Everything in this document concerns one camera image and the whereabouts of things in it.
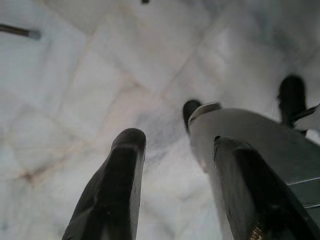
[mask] white marble tile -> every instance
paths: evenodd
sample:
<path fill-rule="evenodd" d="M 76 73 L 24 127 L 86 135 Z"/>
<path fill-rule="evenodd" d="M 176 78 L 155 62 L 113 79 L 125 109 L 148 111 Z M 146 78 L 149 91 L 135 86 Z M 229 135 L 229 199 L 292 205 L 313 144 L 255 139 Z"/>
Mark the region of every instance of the white marble tile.
<path fill-rule="evenodd" d="M 282 51 L 287 61 L 302 64 L 319 44 L 317 1 L 245 0 L 261 29 L 260 40 Z"/>
<path fill-rule="evenodd" d="M 75 137 L 32 107 L 25 107 L 11 122 L 10 142 L 15 149 L 65 149 Z"/>
<path fill-rule="evenodd" d="M 152 209 L 140 207 L 136 240 L 174 240 L 175 233 L 168 229 L 166 223 L 161 222 L 152 213 Z"/>
<path fill-rule="evenodd" d="M 181 72 L 165 90 L 168 101 L 182 109 L 190 99 L 198 99 L 202 103 L 220 100 L 221 84 L 215 79 L 213 71 L 207 68 L 202 58 L 196 55 L 189 59 Z"/>
<path fill-rule="evenodd" d="M 85 186 L 106 157 L 85 147 L 73 152 L 60 168 L 33 179 L 35 198 L 44 210 L 53 232 L 60 238 Z"/>
<path fill-rule="evenodd" d="M 92 140 L 127 78 L 112 57 L 106 61 L 89 51 L 66 94 L 59 121 L 76 135 Z"/>
<path fill-rule="evenodd" d="M 143 172 L 141 202 L 177 233 L 204 202 L 213 201 L 211 187 L 186 137 L 157 162 Z"/>
<path fill-rule="evenodd" d="M 44 0 L 44 2 L 79 30 L 87 35 L 91 35 L 97 29 L 111 1 Z"/>
<path fill-rule="evenodd" d="M 10 92 L 0 89 L 0 131 L 4 138 L 10 131 L 12 121 L 26 104 Z"/>
<path fill-rule="evenodd" d="M 1 136 L 1 169 L 5 176 L 18 176 L 24 173 L 23 170 L 29 174 L 41 172 L 63 160 L 68 149 L 79 141 L 19 97 L 2 90 L 0 99 L 3 111 L 1 125 L 4 129 Z"/>
<path fill-rule="evenodd" d="M 109 152 L 112 141 L 126 128 L 138 128 L 146 134 L 148 161 L 145 168 L 185 134 L 180 111 L 136 85 L 121 90 L 93 144 Z"/>
<path fill-rule="evenodd" d="M 24 173 L 8 141 L 0 138 L 0 180 L 15 179 Z"/>
<path fill-rule="evenodd" d="M 188 136 L 185 136 L 171 144 L 156 167 L 145 171 L 144 181 L 183 201 L 197 191 L 210 192 L 207 177 L 192 154 Z"/>
<path fill-rule="evenodd" d="M 0 183 L 0 238 L 14 240 L 57 240 L 31 185 L 23 178 Z"/>
<path fill-rule="evenodd" d="M 1 33 L 0 86 L 54 115 L 86 44 L 86 37 L 32 0 L 1 2 L 0 22 L 41 31 L 41 39 Z"/>
<path fill-rule="evenodd" d="M 194 214 L 193 218 L 179 232 L 178 240 L 222 240 L 224 239 L 219 228 L 219 219 L 214 203 L 209 201 L 205 203 Z"/>
<path fill-rule="evenodd" d="M 235 3 L 226 8 L 197 50 L 221 84 L 222 106 L 263 113 L 276 98 L 288 65 L 283 53 L 260 37 L 255 18 Z"/>
<path fill-rule="evenodd" d="M 301 70 L 301 76 L 305 82 L 306 100 L 309 107 L 320 103 L 320 51 L 317 51 L 313 58 Z"/>
<path fill-rule="evenodd" d="M 178 73 L 211 22 L 198 3 L 117 1 L 93 36 L 92 49 L 108 58 L 112 49 L 137 81 L 154 93 Z"/>

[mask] black rubber foot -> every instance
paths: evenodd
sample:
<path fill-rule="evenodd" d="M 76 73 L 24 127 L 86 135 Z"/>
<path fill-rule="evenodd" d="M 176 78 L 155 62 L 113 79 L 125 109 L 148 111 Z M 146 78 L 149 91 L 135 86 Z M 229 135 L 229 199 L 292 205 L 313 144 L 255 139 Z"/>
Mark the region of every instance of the black rubber foot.
<path fill-rule="evenodd" d="M 183 115 L 183 121 L 186 131 L 189 133 L 189 126 L 188 126 L 188 120 L 191 116 L 191 114 L 202 104 L 198 100 L 189 100 L 183 105 L 182 109 L 182 115 Z"/>
<path fill-rule="evenodd" d="M 297 75 L 287 76 L 279 89 L 281 123 L 294 127 L 293 116 L 306 110 L 306 88 L 303 79 Z"/>

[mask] floor tile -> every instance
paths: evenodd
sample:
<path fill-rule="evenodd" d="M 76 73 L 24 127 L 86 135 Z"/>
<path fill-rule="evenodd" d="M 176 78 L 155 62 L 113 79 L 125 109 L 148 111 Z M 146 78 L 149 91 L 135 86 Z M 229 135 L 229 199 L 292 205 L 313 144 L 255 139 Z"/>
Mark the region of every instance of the floor tile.
<path fill-rule="evenodd" d="M 8 141 L 0 138 L 0 180 L 15 179 L 25 174 Z"/>
<path fill-rule="evenodd" d="M 11 107 L 2 115 L 6 128 L 2 149 L 6 157 L 3 164 L 20 173 L 21 168 L 14 162 L 17 161 L 23 170 L 33 174 L 63 160 L 68 149 L 78 141 L 77 138 L 20 98 L 9 93 L 3 96 L 6 96 L 7 107 Z"/>
<path fill-rule="evenodd" d="M 85 186 L 106 158 L 86 147 L 71 154 L 60 168 L 33 180 L 35 198 L 60 238 Z"/>
<path fill-rule="evenodd" d="M 146 134 L 149 159 L 145 168 L 185 135 L 180 111 L 136 85 L 121 90 L 93 144 L 109 152 L 112 141 L 126 128 L 138 128 Z"/>
<path fill-rule="evenodd" d="M 176 239 L 192 240 L 192 239 L 224 239 L 219 229 L 219 220 L 213 202 L 204 204 L 185 225 L 184 229 L 179 233 Z"/>
<path fill-rule="evenodd" d="M 261 29 L 261 40 L 277 47 L 287 61 L 303 64 L 319 44 L 317 1 L 245 0 Z"/>
<path fill-rule="evenodd" d="M 86 37 L 32 0 L 5 0 L 0 21 L 37 29 L 41 39 L 1 33 L 0 86 L 54 115 L 86 44 Z"/>
<path fill-rule="evenodd" d="M 0 199 L 1 239 L 57 239 L 23 178 L 2 181 Z"/>
<path fill-rule="evenodd" d="M 92 35 L 111 1 L 44 0 L 44 2 L 79 30 L 87 35 Z"/>
<path fill-rule="evenodd" d="M 112 49 L 137 81 L 160 93 L 203 37 L 211 17 L 198 4 L 122 0 L 107 10 L 92 49 L 107 58 Z"/>
<path fill-rule="evenodd" d="M 202 103 L 220 100 L 221 84 L 202 58 L 196 55 L 189 59 L 180 73 L 165 90 L 168 101 L 182 108 L 190 99 L 198 99 Z"/>
<path fill-rule="evenodd" d="M 140 207 L 139 220 L 136 233 L 136 240 L 174 240 L 174 233 L 161 222 L 158 218 L 154 217 L 152 209 L 145 209 Z"/>
<path fill-rule="evenodd" d="M 58 113 L 59 121 L 76 135 L 92 140 L 127 76 L 115 61 L 89 51 Z"/>
<path fill-rule="evenodd" d="M 263 113 L 288 73 L 284 55 L 259 40 L 260 26 L 246 8 L 230 5 L 195 53 L 220 82 L 223 107 Z"/>

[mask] dark gray metal panel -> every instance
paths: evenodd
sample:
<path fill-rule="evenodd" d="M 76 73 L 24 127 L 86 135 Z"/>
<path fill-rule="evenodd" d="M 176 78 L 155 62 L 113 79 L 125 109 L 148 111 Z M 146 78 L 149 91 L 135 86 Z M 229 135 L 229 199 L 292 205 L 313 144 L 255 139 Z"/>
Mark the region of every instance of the dark gray metal panel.
<path fill-rule="evenodd" d="M 320 204 L 320 178 L 289 187 L 305 208 Z"/>
<path fill-rule="evenodd" d="M 221 109 L 204 113 L 190 123 L 190 134 L 194 152 L 206 165 L 212 164 L 208 153 L 212 152 L 215 137 L 222 136 L 248 142 L 287 184 L 320 175 L 318 145 L 299 132 L 250 111 Z"/>
<path fill-rule="evenodd" d="M 313 221 L 318 225 L 320 228 L 320 207 L 315 207 L 315 208 L 309 208 L 306 210 Z"/>

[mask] rubber tip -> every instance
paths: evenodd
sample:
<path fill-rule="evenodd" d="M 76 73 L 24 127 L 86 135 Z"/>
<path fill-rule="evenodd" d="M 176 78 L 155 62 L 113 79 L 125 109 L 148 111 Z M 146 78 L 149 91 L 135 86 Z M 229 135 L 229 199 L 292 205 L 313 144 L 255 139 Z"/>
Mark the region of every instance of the rubber tip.
<path fill-rule="evenodd" d="M 41 38 L 41 33 L 38 30 L 30 30 L 28 36 L 31 39 L 39 40 Z"/>

